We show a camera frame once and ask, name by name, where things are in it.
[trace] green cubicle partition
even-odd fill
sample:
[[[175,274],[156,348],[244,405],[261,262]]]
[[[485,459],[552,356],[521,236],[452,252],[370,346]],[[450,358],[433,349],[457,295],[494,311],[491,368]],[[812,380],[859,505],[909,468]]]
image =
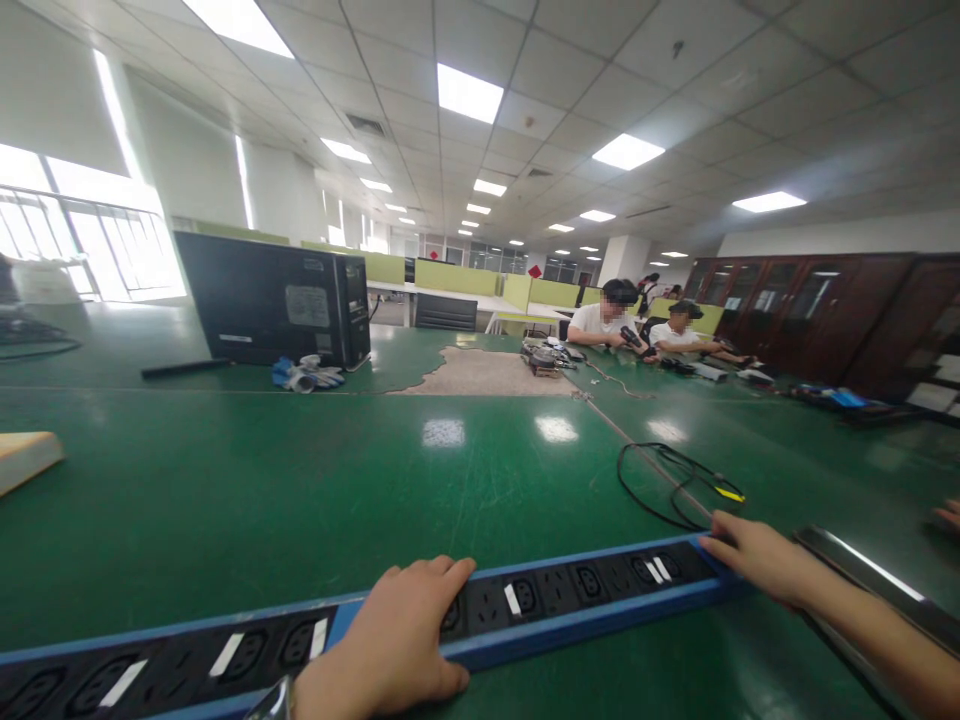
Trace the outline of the green cubicle partition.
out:
[[[667,298],[655,298],[650,303],[650,317],[670,317],[670,306],[676,304],[676,300]],[[720,324],[720,318],[723,315],[723,308],[718,305],[701,305],[703,317],[690,323],[690,328],[694,332],[701,332],[706,335],[713,335],[717,331],[717,325]]]
[[[552,280],[535,279],[530,287],[530,302],[555,305],[556,307],[576,307],[579,285],[558,283]]]
[[[323,250],[324,252],[338,252],[344,255],[359,255],[367,261],[367,280],[403,285],[404,258],[402,257],[384,255],[383,253],[372,253],[366,250],[355,250],[354,248],[330,245],[329,243],[304,241],[303,247],[308,250]]]
[[[491,270],[457,267],[417,259],[416,282],[419,288],[434,288],[471,295],[496,295],[500,273]]]
[[[503,284],[503,299],[522,312],[527,311],[530,302],[530,285],[533,278],[529,275],[507,274]]]

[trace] blue power strip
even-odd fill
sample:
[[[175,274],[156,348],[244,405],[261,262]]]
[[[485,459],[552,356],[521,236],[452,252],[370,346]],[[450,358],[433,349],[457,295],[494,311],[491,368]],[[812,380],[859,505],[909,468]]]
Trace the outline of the blue power strip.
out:
[[[482,670],[747,591],[697,537],[476,572],[444,618],[441,652]],[[343,639],[365,597],[2,654],[0,718],[240,717],[281,676]]]

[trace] black hair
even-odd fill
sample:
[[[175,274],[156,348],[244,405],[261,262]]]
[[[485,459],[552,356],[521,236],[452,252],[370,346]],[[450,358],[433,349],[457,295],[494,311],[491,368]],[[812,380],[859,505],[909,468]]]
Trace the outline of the black hair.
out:
[[[637,292],[637,288],[632,281],[614,278],[604,283],[603,298],[614,305],[629,307],[637,304],[640,293]]]

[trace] air vent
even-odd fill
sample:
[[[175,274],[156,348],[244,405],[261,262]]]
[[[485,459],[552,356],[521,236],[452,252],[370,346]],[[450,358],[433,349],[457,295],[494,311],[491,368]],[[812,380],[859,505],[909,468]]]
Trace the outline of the air vent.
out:
[[[643,210],[642,212],[634,213],[633,215],[627,215],[624,220],[629,220],[630,218],[640,217],[641,215],[649,215],[652,212],[660,212],[661,210],[667,210],[672,208],[673,205],[661,205],[658,208],[653,208],[652,210]]]
[[[347,116],[347,120],[350,121],[350,124],[353,125],[354,130],[357,132],[365,132],[378,137],[387,136],[387,134],[383,131],[383,125],[376,120],[369,120],[368,118],[362,118],[359,115],[351,115],[350,113],[345,113],[345,115]]]

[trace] hand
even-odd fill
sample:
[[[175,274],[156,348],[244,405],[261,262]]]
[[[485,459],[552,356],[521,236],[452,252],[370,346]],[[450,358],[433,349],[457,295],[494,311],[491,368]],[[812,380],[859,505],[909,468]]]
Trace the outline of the hand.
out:
[[[466,690],[470,673],[440,655],[440,623],[476,568],[441,555],[387,570],[343,640],[297,678],[295,720],[360,720]]]
[[[937,508],[934,512],[950,523],[956,532],[960,533],[960,501],[947,500],[947,507],[950,509]]]
[[[806,550],[764,523],[717,510],[713,513],[713,534],[732,538],[737,547],[701,537],[704,550],[787,605],[804,608],[816,592],[836,581],[843,582]]]

